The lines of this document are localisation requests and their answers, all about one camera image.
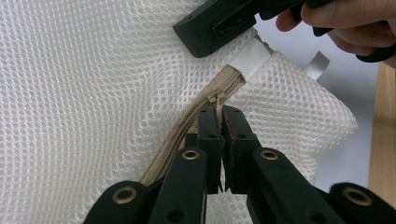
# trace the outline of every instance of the black tool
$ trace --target black tool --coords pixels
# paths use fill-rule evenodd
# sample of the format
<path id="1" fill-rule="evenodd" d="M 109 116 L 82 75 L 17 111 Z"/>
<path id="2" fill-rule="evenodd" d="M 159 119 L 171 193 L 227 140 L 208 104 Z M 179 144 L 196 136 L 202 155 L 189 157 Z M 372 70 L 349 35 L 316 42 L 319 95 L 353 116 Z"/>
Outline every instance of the black tool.
<path id="1" fill-rule="evenodd" d="M 311 186 L 282 152 L 262 147 L 241 110 L 223 107 L 221 133 L 213 108 L 200 110 L 198 124 L 165 178 L 148 187 L 113 185 L 85 223 L 205 223 L 206 194 L 218 193 L 220 156 L 226 189 L 247 195 L 255 224 L 396 223 L 396 211 L 368 189 L 342 183 L 326 193 Z"/>
<path id="2" fill-rule="evenodd" d="M 315 8 L 330 1 L 332 0 L 209 0 L 178 22 L 174 30 L 191 54 L 202 58 L 214 53 L 256 24 L 254 16 L 257 13 L 265 21 L 291 7 L 299 13 L 304 2 Z M 324 35 L 330 30 L 331 28 L 314 28 L 314 34 Z M 395 50 L 396 45 L 377 49 L 372 55 L 358 58 L 367 63 L 381 62 L 393 56 Z"/>

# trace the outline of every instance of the zipper pull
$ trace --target zipper pull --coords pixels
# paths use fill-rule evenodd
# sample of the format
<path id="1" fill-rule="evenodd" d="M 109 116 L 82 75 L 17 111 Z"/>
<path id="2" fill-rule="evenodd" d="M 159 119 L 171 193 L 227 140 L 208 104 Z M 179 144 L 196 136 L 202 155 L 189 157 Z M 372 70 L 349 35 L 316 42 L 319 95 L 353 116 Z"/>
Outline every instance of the zipper pull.
<path id="1" fill-rule="evenodd" d="M 221 128 L 221 123 L 222 123 L 222 105 L 223 105 L 223 99 L 225 98 L 225 93 L 224 91 L 214 91 L 213 93 L 209 94 L 207 96 L 207 100 L 209 101 L 210 104 L 213 104 L 216 102 L 216 114 L 218 116 L 218 125 Z"/>

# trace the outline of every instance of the wooden surface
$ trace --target wooden surface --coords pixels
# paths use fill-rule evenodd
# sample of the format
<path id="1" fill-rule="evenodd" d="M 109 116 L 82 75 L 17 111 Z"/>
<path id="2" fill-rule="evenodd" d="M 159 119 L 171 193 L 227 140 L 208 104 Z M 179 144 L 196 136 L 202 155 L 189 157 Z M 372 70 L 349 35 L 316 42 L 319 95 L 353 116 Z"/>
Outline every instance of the wooden surface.
<path id="1" fill-rule="evenodd" d="M 396 208 L 395 69 L 381 63 L 376 86 L 369 189 Z"/>

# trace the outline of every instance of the human hand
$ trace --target human hand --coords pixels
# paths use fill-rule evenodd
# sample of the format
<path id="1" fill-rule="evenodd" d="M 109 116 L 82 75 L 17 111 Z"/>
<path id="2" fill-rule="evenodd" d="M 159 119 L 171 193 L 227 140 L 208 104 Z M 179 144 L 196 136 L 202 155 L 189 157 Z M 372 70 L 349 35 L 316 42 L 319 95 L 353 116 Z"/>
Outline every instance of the human hand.
<path id="1" fill-rule="evenodd" d="M 375 48 L 396 43 L 396 1 L 394 0 L 333 0 L 320 8 L 303 6 L 303 21 L 315 27 L 334 28 L 329 37 L 335 45 L 350 53 L 366 56 Z M 289 31 L 299 24 L 290 10 L 277 17 L 280 31 Z M 396 57 L 385 61 L 396 68 Z"/>

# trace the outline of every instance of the mesh bag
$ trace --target mesh bag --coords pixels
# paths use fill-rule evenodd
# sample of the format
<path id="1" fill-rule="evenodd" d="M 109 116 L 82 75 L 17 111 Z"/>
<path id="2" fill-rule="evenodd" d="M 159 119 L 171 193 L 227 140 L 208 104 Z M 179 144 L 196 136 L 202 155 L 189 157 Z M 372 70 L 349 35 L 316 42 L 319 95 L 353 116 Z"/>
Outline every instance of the mesh bag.
<path id="1" fill-rule="evenodd" d="M 0 223 L 81 223 L 106 188 L 145 173 L 183 109 L 256 34 L 193 58 L 172 25 L 204 1 L 0 4 Z M 315 154 L 356 128 L 278 53 L 230 104 L 310 180 Z M 207 216 L 250 221 L 244 198 L 227 194 L 209 197 Z"/>

